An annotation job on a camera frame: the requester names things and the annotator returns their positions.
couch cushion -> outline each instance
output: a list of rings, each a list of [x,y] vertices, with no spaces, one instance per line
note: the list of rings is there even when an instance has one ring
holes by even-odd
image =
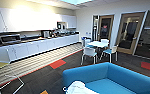
[[[87,88],[100,94],[136,94],[109,79],[97,80],[85,84]]]
[[[108,63],[78,67],[63,71],[64,86],[68,87],[74,81],[84,83],[107,78]]]

countertop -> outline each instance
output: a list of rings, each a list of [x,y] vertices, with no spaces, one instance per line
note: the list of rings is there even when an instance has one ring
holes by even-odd
[[[57,37],[49,37],[49,38],[43,38],[41,36],[32,37],[32,38],[22,38],[20,42],[13,42],[13,43],[8,43],[8,44],[0,44],[0,47],[8,46],[8,45],[14,45],[14,44],[20,44],[20,43],[27,43],[27,42],[32,42],[32,41],[39,41],[39,40],[45,40],[45,39],[52,39],[52,38],[70,36],[70,35],[76,35],[76,34],[77,33],[75,33],[75,34],[67,34],[67,35],[62,35],[62,36],[57,36]]]

kitchen appliance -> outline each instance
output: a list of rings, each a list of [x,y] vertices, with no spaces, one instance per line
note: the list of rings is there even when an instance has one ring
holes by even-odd
[[[0,39],[3,44],[21,42],[20,34],[2,35],[0,36]]]
[[[66,29],[67,22],[57,22],[57,29]]]
[[[43,31],[44,38],[50,37],[50,31]]]

tabletop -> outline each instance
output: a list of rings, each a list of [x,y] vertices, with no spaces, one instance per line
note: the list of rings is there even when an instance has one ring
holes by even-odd
[[[99,42],[99,41],[93,41],[88,43],[88,45],[93,45],[93,46],[97,46],[97,47],[106,47],[108,46],[108,42]]]

blue sofa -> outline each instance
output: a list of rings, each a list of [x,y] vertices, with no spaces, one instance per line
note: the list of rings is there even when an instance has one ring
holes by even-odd
[[[100,63],[63,71],[64,86],[82,81],[100,94],[150,94],[150,77],[112,63]]]

